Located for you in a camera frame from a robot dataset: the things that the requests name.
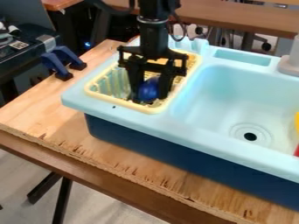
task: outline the wooden table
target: wooden table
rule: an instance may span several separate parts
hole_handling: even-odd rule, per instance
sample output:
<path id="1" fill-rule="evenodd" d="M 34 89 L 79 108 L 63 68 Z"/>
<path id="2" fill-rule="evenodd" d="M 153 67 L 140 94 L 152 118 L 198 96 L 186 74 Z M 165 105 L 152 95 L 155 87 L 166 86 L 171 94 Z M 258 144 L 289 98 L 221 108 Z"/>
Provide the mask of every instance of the wooden table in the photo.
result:
<path id="1" fill-rule="evenodd" d="M 1 108 L 0 148 L 171 223 L 299 223 L 287 208 L 90 136 L 60 95 L 119 44 L 105 40 L 81 57 L 88 67 L 73 79 L 51 76 Z"/>
<path id="2" fill-rule="evenodd" d="M 81 0 L 42 0 L 49 11 L 59 11 Z M 127 0 L 105 0 L 115 7 L 127 7 Z M 284 10 L 259 5 L 220 0 L 181 0 L 177 14 L 187 23 L 218 26 L 292 39 L 299 32 L 298 10 Z"/>

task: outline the sink drain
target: sink drain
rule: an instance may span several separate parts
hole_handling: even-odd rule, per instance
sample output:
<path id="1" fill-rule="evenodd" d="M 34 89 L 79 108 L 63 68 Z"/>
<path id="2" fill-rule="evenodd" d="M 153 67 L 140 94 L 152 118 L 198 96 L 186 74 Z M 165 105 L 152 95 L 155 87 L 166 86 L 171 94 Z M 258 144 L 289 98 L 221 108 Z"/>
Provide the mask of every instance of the sink drain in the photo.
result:
<path id="1" fill-rule="evenodd" d="M 271 134 L 260 125 L 254 123 L 238 123 L 234 125 L 230 130 L 230 136 L 265 147 L 272 143 Z"/>
<path id="2" fill-rule="evenodd" d="M 254 133 L 248 132 L 244 135 L 244 138 L 246 138 L 248 141 L 255 141 L 257 136 Z"/>

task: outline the toy sink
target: toy sink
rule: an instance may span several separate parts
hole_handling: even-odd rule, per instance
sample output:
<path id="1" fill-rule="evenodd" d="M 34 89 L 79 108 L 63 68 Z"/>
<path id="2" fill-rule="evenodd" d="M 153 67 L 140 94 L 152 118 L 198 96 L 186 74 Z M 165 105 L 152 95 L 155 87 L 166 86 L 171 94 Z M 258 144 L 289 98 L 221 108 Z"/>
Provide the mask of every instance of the toy sink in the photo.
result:
<path id="1" fill-rule="evenodd" d="M 115 54 L 65 91 L 63 104 L 85 113 L 94 137 L 299 210 L 299 79 L 279 73 L 277 57 L 199 39 L 169 46 L 195 62 L 167 103 L 153 110 L 125 102 L 129 89 L 119 86 L 128 81 L 114 71 Z"/>

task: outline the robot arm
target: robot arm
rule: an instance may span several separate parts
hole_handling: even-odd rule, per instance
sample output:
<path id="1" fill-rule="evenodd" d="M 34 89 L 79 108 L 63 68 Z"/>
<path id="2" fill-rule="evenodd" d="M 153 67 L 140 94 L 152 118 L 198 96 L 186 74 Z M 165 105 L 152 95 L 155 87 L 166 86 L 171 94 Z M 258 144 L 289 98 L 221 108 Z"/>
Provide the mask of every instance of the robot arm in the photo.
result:
<path id="1" fill-rule="evenodd" d="M 129 14 L 135 6 L 135 0 L 129 0 L 130 8 L 126 11 L 114 10 L 100 0 L 86 0 L 102 10 L 115 15 Z M 140 87 L 145 82 L 145 71 L 159 73 L 156 98 L 162 100 L 168 96 L 172 82 L 177 75 L 186 76 L 186 61 L 188 56 L 179 52 L 173 52 L 168 47 L 169 33 L 168 20 L 174 15 L 175 9 L 180 7 L 179 0 L 138 0 L 140 15 L 137 17 L 140 29 L 139 46 L 120 46 L 119 67 L 125 67 L 128 71 L 131 86 L 130 99 L 133 102 L 146 102 L 138 96 Z M 124 59 L 123 54 L 131 55 Z M 165 65 L 149 63 L 148 60 L 167 59 Z M 181 60 L 181 66 L 175 66 L 175 60 Z"/>

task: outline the blue light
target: blue light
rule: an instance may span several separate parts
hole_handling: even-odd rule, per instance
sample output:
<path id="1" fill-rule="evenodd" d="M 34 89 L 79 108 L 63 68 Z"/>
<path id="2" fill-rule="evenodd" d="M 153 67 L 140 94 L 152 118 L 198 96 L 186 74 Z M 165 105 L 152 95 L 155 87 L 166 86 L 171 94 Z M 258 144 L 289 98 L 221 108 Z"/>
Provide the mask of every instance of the blue light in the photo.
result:
<path id="1" fill-rule="evenodd" d="M 91 47 L 91 44 L 90 44 L 90 42 L 85 42 L 85 43 L 84 43 L 84 46 L 85 46 L 86 48 L 89 48 L 89 47 Z"/>

